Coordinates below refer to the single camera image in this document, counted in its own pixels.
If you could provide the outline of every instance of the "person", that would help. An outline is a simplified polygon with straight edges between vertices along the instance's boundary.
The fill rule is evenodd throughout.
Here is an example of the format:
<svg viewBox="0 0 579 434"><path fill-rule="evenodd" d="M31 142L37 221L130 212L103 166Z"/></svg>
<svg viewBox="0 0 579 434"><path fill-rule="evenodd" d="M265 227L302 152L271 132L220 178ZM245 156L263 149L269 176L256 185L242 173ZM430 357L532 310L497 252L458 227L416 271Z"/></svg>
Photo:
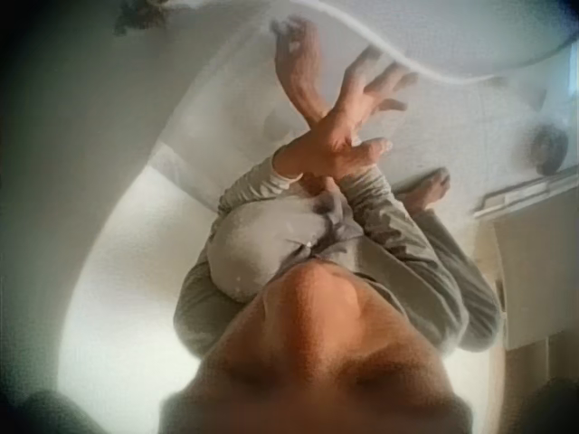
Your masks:
<svg viewBox="0 0 579 434"><path fill-rule="evenodd" d="M498 302L431 205L439 170L397 200L356 132L415 77L373 80L370 47L337 102L316 91L313 24L274 24L276 71L310 130L226 190L185 278L175 327L202 358L167 400L161 432L470 432L441 356L489 348Z"/></svg>

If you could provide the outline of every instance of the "wall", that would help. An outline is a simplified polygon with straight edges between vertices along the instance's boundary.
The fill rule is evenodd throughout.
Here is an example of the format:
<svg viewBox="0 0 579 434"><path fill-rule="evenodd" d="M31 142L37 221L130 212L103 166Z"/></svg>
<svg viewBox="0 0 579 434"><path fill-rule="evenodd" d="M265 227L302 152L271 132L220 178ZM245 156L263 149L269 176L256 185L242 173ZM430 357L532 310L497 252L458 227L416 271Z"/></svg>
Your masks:
<svg viewBox="0 0 579 434"><path fill-rule="evenodd" d="M195 74L246 7L112 33L118 2L56 2L2 82L2 390L53 388L81 267Z"/></svg>

